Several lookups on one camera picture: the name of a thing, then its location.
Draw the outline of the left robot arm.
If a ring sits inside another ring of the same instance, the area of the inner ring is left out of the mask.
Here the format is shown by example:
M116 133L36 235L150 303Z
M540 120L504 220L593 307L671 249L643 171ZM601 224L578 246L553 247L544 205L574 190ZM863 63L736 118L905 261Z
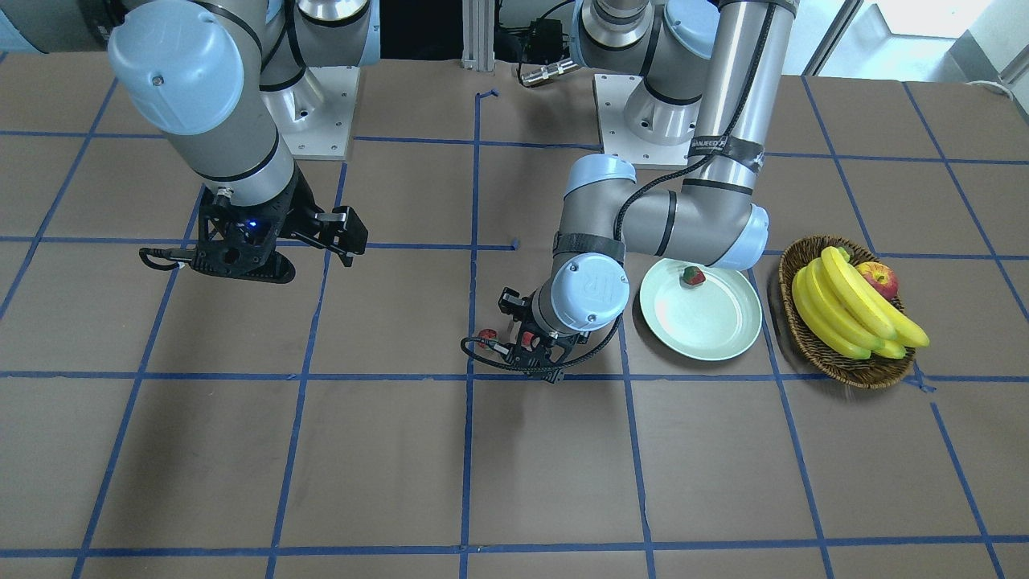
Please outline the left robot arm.
M797 1L577 1L574 63L636 76L629 134L678 154L640 184L624 154L573 164L552 267L539 289L505 289L508 343L478 338L496 366L543 374L576 365L592 333L614 335L629 306L629 253L753 267L769 218L752 201Z

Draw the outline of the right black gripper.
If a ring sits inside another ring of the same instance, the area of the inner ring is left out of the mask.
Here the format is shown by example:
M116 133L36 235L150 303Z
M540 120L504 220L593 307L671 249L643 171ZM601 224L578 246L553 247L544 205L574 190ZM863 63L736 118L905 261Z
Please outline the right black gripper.
M253 205L236 204L234 197L209 193L209 223L221 238L232 242L271 242L293 239L338 256L344 267L352 267L365 253L368 230L356 211L338 206L324 212L314 200L298 165L278 195Z

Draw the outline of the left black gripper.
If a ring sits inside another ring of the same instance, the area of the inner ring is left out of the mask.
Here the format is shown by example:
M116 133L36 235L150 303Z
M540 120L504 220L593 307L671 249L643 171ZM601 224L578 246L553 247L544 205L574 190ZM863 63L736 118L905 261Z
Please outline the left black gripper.
M522 296L511 287L503 287L498 300L498 307L510 318L510 324L519 325L519 338L524 332L532 332L538 339L533 351L526 351L519 345L519 362L566 363L574 348L588 342L588 333L562 335L548 330L538 312L537 301L536 294Z

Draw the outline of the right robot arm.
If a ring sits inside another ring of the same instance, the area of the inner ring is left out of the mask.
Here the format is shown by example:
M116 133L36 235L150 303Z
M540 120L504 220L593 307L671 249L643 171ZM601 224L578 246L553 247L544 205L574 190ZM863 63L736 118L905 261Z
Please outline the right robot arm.
M298 240L350 266L367 227L320 207L299 161L342 160L361 68L381 56L378 1L150 1L108 56L139 113L201 177L196 246L140 250L151 269L290 282Z

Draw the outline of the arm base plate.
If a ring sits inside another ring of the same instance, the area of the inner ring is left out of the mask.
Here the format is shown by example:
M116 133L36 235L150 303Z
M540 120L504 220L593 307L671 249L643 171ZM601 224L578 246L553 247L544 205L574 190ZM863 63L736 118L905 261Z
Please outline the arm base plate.
M351 66L309 68L293 87L262 94L297 160L346 160L361 72Z
M639 76L596 74L594 92L604 154L643 169L687 167L698 101L662 101Z

